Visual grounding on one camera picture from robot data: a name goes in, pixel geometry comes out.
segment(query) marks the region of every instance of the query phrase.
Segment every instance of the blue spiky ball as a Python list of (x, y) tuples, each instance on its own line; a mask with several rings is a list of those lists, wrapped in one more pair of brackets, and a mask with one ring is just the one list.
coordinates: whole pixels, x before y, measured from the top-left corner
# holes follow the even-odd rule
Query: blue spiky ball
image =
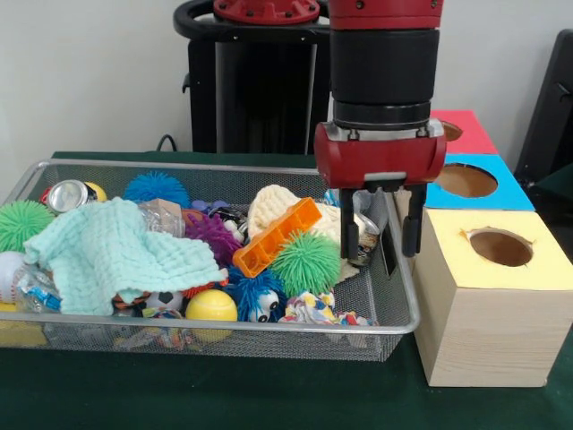
[(24, 252), (24, 242), (41, 233), (54, 219), (46, 206), (37, 202), (12, 202), (0, 208), (0, 253)]
[(125, 189), (124, 199), (136, 203), (163, 199), (177, 203), (182, 209), (191, 207), (191, 199), (183, 184), (163, 172), (137, 176)]
[(245, 277), (235, 266), (229, 267), (228, 270), (229, 285), (224, 290), (236, 302), (238, 321), (250, 321), (253, 311), (258, 318), (263, 313), (261, 296), (267, 295), (270, 291), (277, 294), (278, 306), (269, 311), (268, 322), (277, 323), (285, 315), (287, 296), (283, 291), (282, 282), (271, 270), (267, 269), (255, 278)]

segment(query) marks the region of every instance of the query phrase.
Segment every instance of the orange plastic block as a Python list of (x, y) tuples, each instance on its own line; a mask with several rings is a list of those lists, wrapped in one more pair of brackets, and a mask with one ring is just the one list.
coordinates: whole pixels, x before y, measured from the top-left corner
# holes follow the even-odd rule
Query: orange plastic block
[(319, 208), (310, 197), (288, 208), (285, 214), (275, 219), (251, 243), (233, 255), (233, 264), (247, 278), (255, 278), (278, 257), (282, 246), (291, 241), (293, 233), (306, 233), (322, 217)]

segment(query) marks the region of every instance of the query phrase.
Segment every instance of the blue fuzzy toy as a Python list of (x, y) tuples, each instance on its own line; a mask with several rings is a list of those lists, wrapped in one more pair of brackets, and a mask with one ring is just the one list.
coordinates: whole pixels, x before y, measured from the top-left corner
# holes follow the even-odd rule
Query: blue fuzzy toy
[(238, 268), (231, 266), (229, 285), (224, 291), (236, 302), (238, 321), (276, 323), (285, 315), (287, 296), (282, 282), (270, 270), (256, 278), (246, 278)]
[(183, 184), (163, 172), (139, 175), (125, 189), (124, 200), (141, 203), (155, 199), (177, 203), (182, 209), (191, 207), (191, 199)]

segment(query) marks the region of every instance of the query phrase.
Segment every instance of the white wall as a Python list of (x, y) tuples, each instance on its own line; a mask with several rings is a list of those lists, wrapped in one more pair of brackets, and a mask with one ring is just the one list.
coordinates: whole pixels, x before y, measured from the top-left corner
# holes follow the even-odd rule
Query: white wall
[(182, 2), (0, 2), (0, 199), (54, 151), (191, 148)]
[[(183, 0), (0, 2), (0, 199), (53, 151), (190, 149)], [(446, 0), (434, 106), (471, 108), (513, 166), (571, 0)]]

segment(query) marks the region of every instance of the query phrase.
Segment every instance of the green tablecloth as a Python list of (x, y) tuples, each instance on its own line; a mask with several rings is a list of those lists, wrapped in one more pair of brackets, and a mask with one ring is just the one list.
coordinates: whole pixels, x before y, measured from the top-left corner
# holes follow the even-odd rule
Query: green tablecloth
[[(192, 153), (60, 158), (309, 167)], [(573, 428), (573, 337), (542, 389), (435, 389), (412, 336), (384, 364), (0, 349), (4, 428)]]

